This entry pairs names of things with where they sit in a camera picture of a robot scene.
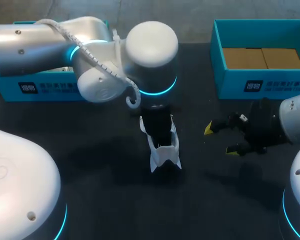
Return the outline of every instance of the black surface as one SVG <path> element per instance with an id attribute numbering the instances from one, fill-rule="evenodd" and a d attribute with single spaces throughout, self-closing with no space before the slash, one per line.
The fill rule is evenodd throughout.
<path id="1" fill-rule="evenodd" d="M 45 148 L 68 204 L 70 240 L 280 240 L 278 212 L 300 146 L 225 155 L 236 131 L 204 136 L 211 119 L 250 101 L 219 101 L 209 44 L 181 44 L 172 114 L 182 171 L 150 174 L 150 151 L 125 96 L 106 104 L 5 103 L 0 129 Z"/>

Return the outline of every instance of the gray floor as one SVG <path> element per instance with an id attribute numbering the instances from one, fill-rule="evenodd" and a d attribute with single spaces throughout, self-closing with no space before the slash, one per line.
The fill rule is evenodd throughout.
<path id="1" fill-rule="evenodd" d="M 207 43 L 214 19 L 300 19 L 300 0 L 0 0 L 0 24 L 81 16 L 108 20 L 122 37 L 155 20 L 170 25 L 180 42 Z"/>

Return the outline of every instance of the blue led ring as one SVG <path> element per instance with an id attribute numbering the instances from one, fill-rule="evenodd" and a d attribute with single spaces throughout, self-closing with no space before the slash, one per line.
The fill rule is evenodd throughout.
<path id="1" fill-rule="evenodd" d="M 65 215 L 64 215 L 62 226 L 60 228 L 60 231 L 59 231 L 58 235 L 54 238 L 54 240 L 57 240 L 60 237 L 60 235 L 61 235 L 61 233 L 62 233 L 62 231 L 65 227 L 66 219 L 67 219 L 67 205 L 65 205 Z"/>
<path id="2" fill-rule="evenodd" d="M 285 218 L 286 220 L 288 221 L 291 229 L 294 231 L 294 233 L 300 238 L 300 234 L 295 230 L 295 228 L 292 226 L 291 222 L 289 221 L 289 218 L 287 216 L 287 213 L 286 213 L 286 209 L 285 209 L 285 190 L 283 191 L 283 197 L 282 197 L 282 206 L 283 206 L 283 211 L 284 211 L 284 215 L 285 215 Z"/>
<path id="3" fill-rule="evenodd" d="M 106 40 L 99 40 L 99 39 L 96 39 L 96 40 L 89 40 L 89 41 L 85 41 L 85 42 L 83 43 L 83 45 L 94 44 L 94 43 L 107 43 L 107 41 L 106 41 Z M 76 47 L 72 50 L 71 55 L 70 55 L 70 61 L 72 61 L 72 58 L 73 58 L 74 54 L 76 53 L 76 51 L 79 50 L 79 48 L 80 48 L 79 46 L 76 46 Z"/>
<path id="4" fill-rule="evenodd" d="M 149 96 L 158 96 L 158 95 L 161 95 L 161 94 L 165 94 L 165 93 L 167 93 L 168 91 L 170 91 L 174 87 L 174 85 L 176 84 L 176 81 L 177 81 L 177 77 L 175 77 L 175 80 L 172 83 L 172 85 L 168 89 L 166 89 L 164 91 L 156 92 L 156 93 L 150 93 L 150 92 L 145 92 L 145 91 L 140 90 L 140 93 L 145 94 L 145 95 L 149 95 Z"/>

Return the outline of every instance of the teal box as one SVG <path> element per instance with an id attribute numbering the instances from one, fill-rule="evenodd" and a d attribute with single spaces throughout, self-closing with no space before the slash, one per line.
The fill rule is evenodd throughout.
<path id="1" fill-rule="evenodd" d="M 219 99 L 287 99 L 300 94 L 300 69 L 228 69 L 223 48 L 296 49 L 300 20 L 215 20 L 210 57 Z"/>
<path id="2" fill-rule="evenodd" d="M 14 24 L 33 24 L 18 21 Z M 36 74 L 0 77 L 0 93 L 7 102 L 84 101 L 73 71 L 44 71 Z"/>

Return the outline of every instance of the cable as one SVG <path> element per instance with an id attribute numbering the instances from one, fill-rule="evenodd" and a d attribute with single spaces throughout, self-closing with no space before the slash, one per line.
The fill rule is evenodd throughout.
<path id="1" fill-rule="evenodd" d="M 85 47 L 85 45 L 73 34 L 71 34 L 67 29 L 65 29 L 60 23 L 51 20 L 51 19 L 41 19 L 37 21 L 35 24 L 46 24 L 54 27 L 60 34 L 63 36 L 65 35 L 69 40 L 74 42 L 81 50 L 82 52 L 89 58 L 91 59 L 94 63 L 96 63 L 99 67 L 101 67 L 103 70 L 105 70 L 107 73 L 109 73 L 111 76 L 122 80 L 124 83 L 128 83 L 134 90 L 135 92 L 135 103 L 132 103 L 131 97 L 127 96 L 125 99 L 126 104 L 131 108 L 131 109 L 136 109 L 140 106 L 141 103 L 141 94 L 138 86 L 127 76 L 121 76 L 113 71 L 111 71 L 107 66 L 102 64 L 98 59 L 96 59 L 93 54 Z"/>

